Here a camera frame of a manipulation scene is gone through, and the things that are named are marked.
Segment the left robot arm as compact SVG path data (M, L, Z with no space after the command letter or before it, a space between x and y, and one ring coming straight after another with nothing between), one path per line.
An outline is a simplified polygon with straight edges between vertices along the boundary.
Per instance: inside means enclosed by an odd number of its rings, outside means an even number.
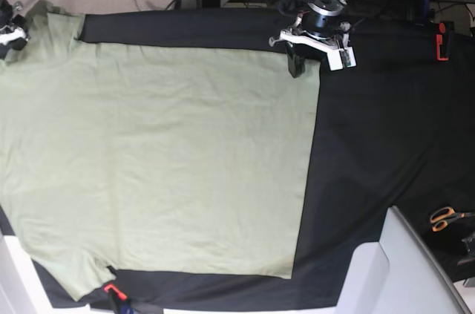
M285 47L288 70L298 78L305 71L305 57L296 48L305 46L327 58L332 71L356 66L353 48L350 47L352 25L341 20L347 0L280 0L278 11L293 18L293 23L282 29L269 45L282 42Z

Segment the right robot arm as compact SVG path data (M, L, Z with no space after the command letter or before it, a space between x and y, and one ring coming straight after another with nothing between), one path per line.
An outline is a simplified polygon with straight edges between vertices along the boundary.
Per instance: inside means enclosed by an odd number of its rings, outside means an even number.
M1 50L21 50L29 39L25 18L18 15L16 8L1 0Z

